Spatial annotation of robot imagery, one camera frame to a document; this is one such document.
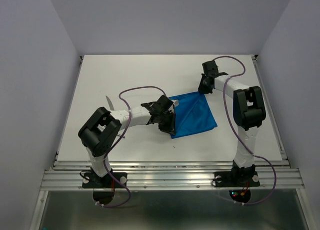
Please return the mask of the blue cloth napkin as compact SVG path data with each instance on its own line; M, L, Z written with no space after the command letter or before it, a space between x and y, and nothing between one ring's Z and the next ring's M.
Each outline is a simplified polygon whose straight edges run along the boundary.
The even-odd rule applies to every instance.
M178 101L172 139L203 133L218 126L204 94L191 92L169 98Z

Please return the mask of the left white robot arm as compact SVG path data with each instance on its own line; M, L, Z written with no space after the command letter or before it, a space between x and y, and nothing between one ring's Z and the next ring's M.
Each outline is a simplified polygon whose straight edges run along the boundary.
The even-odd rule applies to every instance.
M139 125L157 124L161 132L176 134L176 111L178 100L161 95L155 102L142 103L128 110L107 110L99 107L78 132L83 146L87 149L94 181L101 187L111 182L112 168L108 154L112 150L117 134Z

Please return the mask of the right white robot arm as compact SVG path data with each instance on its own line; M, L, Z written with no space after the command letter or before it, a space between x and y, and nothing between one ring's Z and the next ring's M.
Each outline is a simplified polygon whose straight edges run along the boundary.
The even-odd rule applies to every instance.
M262 90L247 86L225 72L219 72L215 60L202 63L203 73L198 91L211 94L222 92L227 120L237 138L237 149L230 171L214 173L216 187L241 186L253 182L259 186L254 150L259 128L266 118Z

